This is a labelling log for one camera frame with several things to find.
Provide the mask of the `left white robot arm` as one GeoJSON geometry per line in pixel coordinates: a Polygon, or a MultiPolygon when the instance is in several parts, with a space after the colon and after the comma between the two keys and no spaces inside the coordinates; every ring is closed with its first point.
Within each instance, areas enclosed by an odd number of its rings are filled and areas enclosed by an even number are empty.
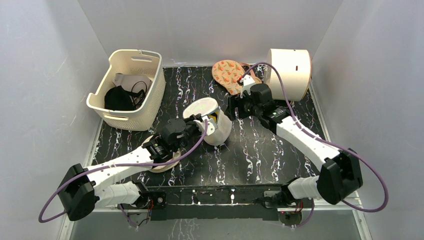
{"type": "Polygon", "coordinates": [[[71,166],[54,193],[70,221],[88,216],[96,207],[132,205],[144,208],[156,202],[138,183],[120,181],[140,172],[165,172],[190,155],[215,131],[213,119],[200,114],[171,119],[161,132],[135,150],[98,165],[71,166]]]}

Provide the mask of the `black bra in basket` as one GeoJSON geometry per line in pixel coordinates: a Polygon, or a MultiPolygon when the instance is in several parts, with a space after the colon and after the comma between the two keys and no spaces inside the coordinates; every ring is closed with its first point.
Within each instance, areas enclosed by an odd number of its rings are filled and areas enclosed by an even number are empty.
{"type": "Polygon", "coordinates": [[[135,111],[141,107],[146,99],[148,85],[144,81],[137,81],[130,90],[115,86],[104,96],[104,108],[112,111],[135,111]]]}

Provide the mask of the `grey garment in basket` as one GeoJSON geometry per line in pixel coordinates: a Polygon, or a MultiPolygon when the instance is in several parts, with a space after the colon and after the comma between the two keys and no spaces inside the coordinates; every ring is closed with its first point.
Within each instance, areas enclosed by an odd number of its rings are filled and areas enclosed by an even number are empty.
{"type": "Polygon", "coordinates": [[[116,87],[121,86],[132,97],[146,94],[152,81],[146,75],[129,75],[116,73],[112,81],[116,87]]]}

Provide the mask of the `yellow black bra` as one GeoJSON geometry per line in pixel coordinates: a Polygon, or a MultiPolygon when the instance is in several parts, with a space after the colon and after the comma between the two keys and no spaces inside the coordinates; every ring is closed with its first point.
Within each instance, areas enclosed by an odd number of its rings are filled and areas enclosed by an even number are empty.
{"type": "Polygon", "coordinates": [[[219,116],[220,116],[220,110],[217,110],[215,112],[212,112],[208,115],[208,117],[210,119],[212,119],[215,123],[218,123],[219,120],[219,116]]]}

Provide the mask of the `floral orange mesh laundry bag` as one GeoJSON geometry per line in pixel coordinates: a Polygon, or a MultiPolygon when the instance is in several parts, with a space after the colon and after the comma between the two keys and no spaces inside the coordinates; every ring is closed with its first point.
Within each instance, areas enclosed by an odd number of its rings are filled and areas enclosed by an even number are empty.
{"type": "Polygon", "coordinates": [[[238,84],[238,80],[246,72],[244,67],[249,68],[250,65],[234,60],[221,60],[212,66],[211,74],[218,84],[234,96],[241,93],[242,86],[238,84]]]}

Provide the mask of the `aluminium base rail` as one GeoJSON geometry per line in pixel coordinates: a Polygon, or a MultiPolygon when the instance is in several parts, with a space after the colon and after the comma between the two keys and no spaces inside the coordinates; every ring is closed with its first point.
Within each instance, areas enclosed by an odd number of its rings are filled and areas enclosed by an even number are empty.
{"type": "Polygon", "coordinates": [[[58,193],[72,221],[95,208],[131,205],[136,209],[169,209],[171,206],[260,205],[267,209],[305,206],[307,197],[296,199],[279,184],[216,186],[151,186],[127,182],[95,189],[90,183],[68,186],[58,193]]]}

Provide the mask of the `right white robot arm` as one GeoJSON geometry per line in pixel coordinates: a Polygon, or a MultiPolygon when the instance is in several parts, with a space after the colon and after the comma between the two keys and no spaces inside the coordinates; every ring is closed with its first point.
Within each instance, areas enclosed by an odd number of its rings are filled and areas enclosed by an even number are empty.
{"type": "Polygon", "coordinates": [[[293,118],[287,107],[275,103],[266,84],[254,84],[241,94],[229,96],[225,115],[230,120],[256,117],[264,128],[292,144],[320,171],[317,176],[290,180],[277,193],[265,193],[261,201],[266,208],[295,207],[305,198],[336,205],[363,186],[359,159],[348,150],[323,143],[293,118]]]}

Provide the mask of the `cream round mesh laundry bag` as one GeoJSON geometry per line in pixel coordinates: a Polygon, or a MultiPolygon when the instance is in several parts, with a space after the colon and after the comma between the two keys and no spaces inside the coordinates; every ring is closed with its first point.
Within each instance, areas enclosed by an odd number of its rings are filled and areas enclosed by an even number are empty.
{"type": "Polygon", "coordinates": [[[173,147],[163,140],[158,134],[149,136],[144,140],[141,147],[149,153],[149,159],[152,160],[152,173],[162,173],[174,168],[182,156],[180,150],[174,151],[173,147]]]}

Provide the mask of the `cream cylindrical drum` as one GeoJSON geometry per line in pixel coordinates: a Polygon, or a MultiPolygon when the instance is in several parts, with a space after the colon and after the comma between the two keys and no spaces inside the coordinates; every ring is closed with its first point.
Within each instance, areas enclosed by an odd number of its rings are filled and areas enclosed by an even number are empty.
{"type": "Polygon", "coordinates": [[[277,69],[287,93],[284,95],[276,72],[267,66],[263,82],[269,86],[272,98],[295,102],[302,100],[311,80],[312,63],[308,50],[271,48],[266,62],[277,69]]]}

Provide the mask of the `cream perforated laundry basket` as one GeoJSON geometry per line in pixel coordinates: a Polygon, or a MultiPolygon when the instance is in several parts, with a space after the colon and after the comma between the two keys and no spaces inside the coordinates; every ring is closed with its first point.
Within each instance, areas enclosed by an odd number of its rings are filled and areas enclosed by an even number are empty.
{"type": "Polygon", "coordinates": [[[162,55],[142,49],[119,49],[109,57],[109,69],[86,105],[109,126],[146,131],[157,116],[166,81],[162,55]]]}

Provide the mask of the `white blue-trimmed mesh laundry bag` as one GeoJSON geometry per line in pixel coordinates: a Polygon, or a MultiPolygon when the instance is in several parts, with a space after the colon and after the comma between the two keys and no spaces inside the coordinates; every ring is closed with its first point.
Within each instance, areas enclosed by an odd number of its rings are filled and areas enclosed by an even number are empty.
{"type": "Polygon", "coordinates": [[[217,110],[220,110],[218,129],[212,135],[204,137],[204,141],[211,146],[222,145],[228,139],[232,129],[232,121],[222,111],[218,102],[212,97],[200,98],[188,105],[182,114],[185,119],[197,114],[209,115],[217,110]]]}

